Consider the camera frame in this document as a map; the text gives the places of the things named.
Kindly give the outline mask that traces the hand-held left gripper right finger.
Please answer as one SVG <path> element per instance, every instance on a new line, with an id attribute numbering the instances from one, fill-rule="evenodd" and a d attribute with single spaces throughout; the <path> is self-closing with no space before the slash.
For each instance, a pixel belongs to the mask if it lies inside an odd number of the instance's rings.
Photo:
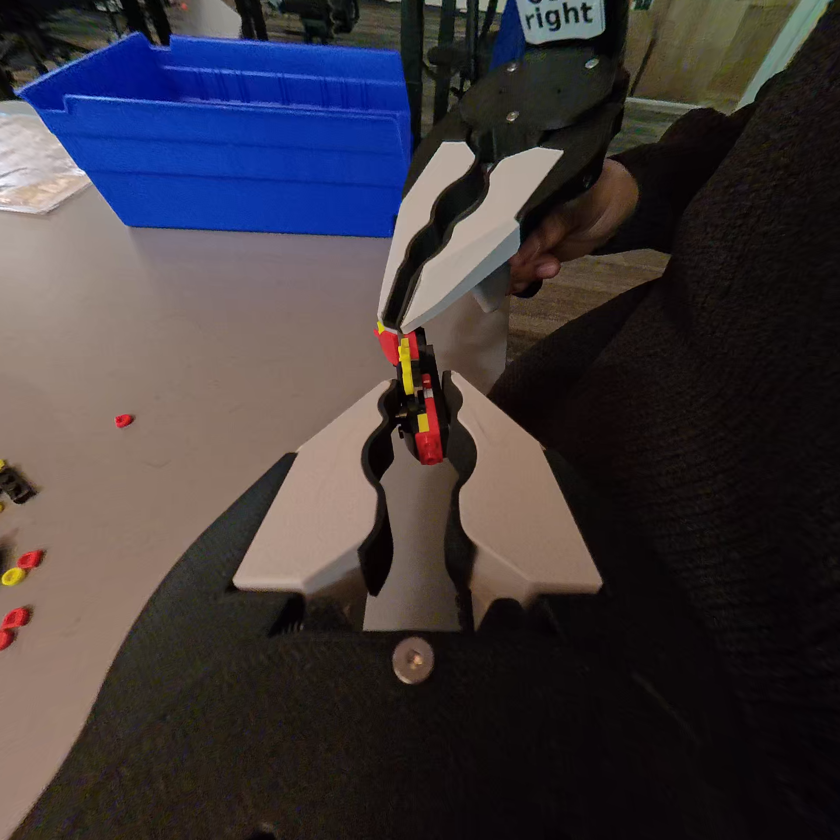
<path id="1" fill-rule="evenodd" d="M 497 602 L 594 595 L 602 577 L 540 442 L 455 372 L 442 380 L 446 455 L 457 473 L 444 541 L 462 618 Z"/>

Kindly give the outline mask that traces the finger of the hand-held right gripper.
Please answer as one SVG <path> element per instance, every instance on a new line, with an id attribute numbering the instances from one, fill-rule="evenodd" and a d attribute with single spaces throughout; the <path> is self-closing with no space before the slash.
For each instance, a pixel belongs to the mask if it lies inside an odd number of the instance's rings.
<path id="1" fill-rule="evenodd" d="M 563 157 L 562 150 L 530 149 L 492 168 L 477 209 L 456 222 L 442 250 L 423 263 L 399 333 L 422 328 L 507 264 L 521 243 L 517 214 Z"/>
<path id="2" fill-rule="evenodd" d="M 396 217 L 378 307 L 384 328 L 401 329 L 407 322 L 422 268 L 486 191 L 486 175 L 469 144 L 442 142 L 404 195 Z"/>

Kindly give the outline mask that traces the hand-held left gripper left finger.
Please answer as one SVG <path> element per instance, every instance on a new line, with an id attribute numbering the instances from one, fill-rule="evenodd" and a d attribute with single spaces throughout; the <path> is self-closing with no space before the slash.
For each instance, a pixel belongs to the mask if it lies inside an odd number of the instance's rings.
<path id="1" fill-rule="evenodd" d="M 233 576 L 241 592 L 298 595 L 363 628 L 394 542 L 382 478 L 392 466 L 397 384 L 384 381 L 288 459 L 289 469 Z"/>

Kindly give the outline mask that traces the yellow red lego car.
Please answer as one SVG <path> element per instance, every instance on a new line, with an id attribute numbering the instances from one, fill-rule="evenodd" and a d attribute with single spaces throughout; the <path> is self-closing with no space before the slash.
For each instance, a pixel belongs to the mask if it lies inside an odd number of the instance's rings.
<path id="1" fill-rule="evenodd" d="M 413 457 L 424 466 L 442 463 L 448 443 L 449 413 L 434 347 L 423 328 L 397 333 L 377 322 L 374 333 L 395 369 L 385 410 Z"/>

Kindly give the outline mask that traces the pile of lego pieces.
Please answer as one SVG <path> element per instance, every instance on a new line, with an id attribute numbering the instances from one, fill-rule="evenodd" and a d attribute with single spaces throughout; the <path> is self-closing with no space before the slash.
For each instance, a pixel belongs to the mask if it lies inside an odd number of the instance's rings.
<path id="1" fill-rule="evenodd" d="M 22 506 L 37 496 L 38 489 L 18 467 L 11 465 L 2 458 L 1 494 L 2 501 Z M 2 571 L 2 587 L 10 588 L 21 585 L 28 574 L 41 565 L 45 554 L 46 552 L 42 549 L 33 549 L 22 553 L 9 567 Z M 31 622 L 33 614 L 34 608 L 32 606 L 21 605 L 2 615 L 2 653 L 14 645 L 20 631 Z"/>

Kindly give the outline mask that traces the person's right forearm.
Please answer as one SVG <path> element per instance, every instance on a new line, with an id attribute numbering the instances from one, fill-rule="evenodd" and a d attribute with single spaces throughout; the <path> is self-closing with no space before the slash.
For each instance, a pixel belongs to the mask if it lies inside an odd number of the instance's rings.
<path id="1" fill-rule="evenodd" d="M 637 203 L 630 217 L 601 247 L 601 254 L 652 249 L 667 254 L 680 220 L 731 151 L 756 103 L 732 114 L 693 109 L 654 143 L 611 157 L 635 180 Z"/>

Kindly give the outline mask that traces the person's right hand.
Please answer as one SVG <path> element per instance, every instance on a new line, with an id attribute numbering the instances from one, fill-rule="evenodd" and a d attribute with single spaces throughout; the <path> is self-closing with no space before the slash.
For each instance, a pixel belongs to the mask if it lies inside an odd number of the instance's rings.
<path id="1" fill-rule="evenodd" d="M 564 263 L 590 256 L 633 215 L 639 201 L 634 176 L 607 159 L 595 184 L 579 197 L 554 205 L 509 260 L 507 294 L 523 297 L 540 281 L 555 278 Z"/>

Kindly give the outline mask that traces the person's black sweater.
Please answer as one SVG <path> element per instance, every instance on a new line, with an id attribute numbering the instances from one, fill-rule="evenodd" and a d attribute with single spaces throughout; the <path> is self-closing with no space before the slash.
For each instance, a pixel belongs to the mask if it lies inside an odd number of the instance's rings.
<path id="1" fill-rule="evenodd" d="M 838 2 L 684 212 L 662 276 L 490 399 L 611 498 L 706 628 L 759 838 L 838 838 Z"/>

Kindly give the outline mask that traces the white folded sheet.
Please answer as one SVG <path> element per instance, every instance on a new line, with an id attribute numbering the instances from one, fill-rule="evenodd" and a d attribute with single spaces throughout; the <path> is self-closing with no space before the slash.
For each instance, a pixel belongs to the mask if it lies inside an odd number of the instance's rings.
<path id="1" fill-rule="evenodd" d="M 225 1 L 174 1 L 169 13 L 176 35 L 212 39 L 240 39 L 242 35 L 241 17 Z"/>

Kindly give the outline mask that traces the clear plastic bag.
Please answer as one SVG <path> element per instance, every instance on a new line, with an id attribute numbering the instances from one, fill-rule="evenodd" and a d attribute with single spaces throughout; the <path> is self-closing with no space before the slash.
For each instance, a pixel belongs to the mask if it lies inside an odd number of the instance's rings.
<path id="1" fill-rule="evenodd" d="M 2 111 L 2 211 L 49 214 L 90 186 L 90 178 L 39 117 Z"/>

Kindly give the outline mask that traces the black frame table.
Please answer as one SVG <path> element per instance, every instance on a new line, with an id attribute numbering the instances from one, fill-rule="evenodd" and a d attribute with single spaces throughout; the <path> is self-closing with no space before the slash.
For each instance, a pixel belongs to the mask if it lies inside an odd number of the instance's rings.
<path id="1" fill-rule="evenodd" d="M 425 7 L 423 1 L 401 1 L 400 48 L 406 82 L 411 129 L 418 143 L 424 135 L 424 80 L 434 84 L 432 125 L 449 110 L 449 100 L 462 99 L 489 69 L 490 54 L 501 17 L 498 1 L 441 2 L 437 43 L 425 49 Z"/>

